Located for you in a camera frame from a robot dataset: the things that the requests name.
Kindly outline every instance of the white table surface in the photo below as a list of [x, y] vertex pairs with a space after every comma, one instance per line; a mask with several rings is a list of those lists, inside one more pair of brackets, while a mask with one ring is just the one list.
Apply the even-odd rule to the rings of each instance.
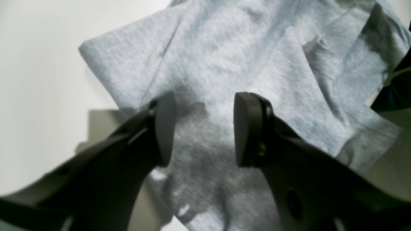
[[[77, 48], [168, 3], [0, 0], [0, 195], [32, 183], [71, 158], [79, 143], [95, 143], [117, 126], [108, 110], [118, 107]], [[411, 1], [391, 3], [408, 26]], [[92, 126], [92, 119], [101, 124]]]

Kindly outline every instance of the light blue fabric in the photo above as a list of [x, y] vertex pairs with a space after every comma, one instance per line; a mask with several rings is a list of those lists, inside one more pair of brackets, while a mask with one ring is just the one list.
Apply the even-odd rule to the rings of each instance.
[[399, 127], [365, 105], [411, 46], [385, 1], [179, 0], [80, 53], [129, 116], [173, 90], [171, 163], [154, 187], [191, 231], [281, 230], [258, 169], [236, 166], [236, 92], [271, 101], [302, 138], [363, 173]]

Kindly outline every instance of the cloth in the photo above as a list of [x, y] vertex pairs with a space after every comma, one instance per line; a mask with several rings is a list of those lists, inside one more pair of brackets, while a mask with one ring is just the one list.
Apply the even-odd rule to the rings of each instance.
[[177, 124], [156, 192], [191, 231], [281, 230], [258, 169], [236, 166], [236, 92], [270, 100], [303, 139], [363, 173], [400, 128], [365, 105], [411, 34], [378, 0], [176, 0], [84, 42], [84, 60], [131, 116], [173, 90]]

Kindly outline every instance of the gray t-shirt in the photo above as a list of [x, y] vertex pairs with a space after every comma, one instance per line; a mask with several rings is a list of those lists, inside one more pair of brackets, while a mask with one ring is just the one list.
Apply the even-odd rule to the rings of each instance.
[[411, 46], [384, 0], [176, 0], [80, 53], [128, 116], [173, 90], [177, 125], [158, 195], [191, 231], [281, 230], [258, 169], [236, 166], [236, 92], [270, 100], [303, 139], [363, 173], [400, 129], [365, 101]]

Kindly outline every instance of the white background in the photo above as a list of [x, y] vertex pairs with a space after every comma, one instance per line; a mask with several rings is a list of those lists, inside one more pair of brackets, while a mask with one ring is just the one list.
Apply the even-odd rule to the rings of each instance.
[[[103, 109], [118, 108], [77, 48], [168, 3], [0, 0], [0, 195], [71, 158], [79, 143], [96, 142], [90, 134], [92, 115], [97, 121], [101, 117], [101, 125], [94, 125], [106, 129], [100, 134], [116, 127], [115, 118]], [[408, 27], [411, 1], [391, 3]]]

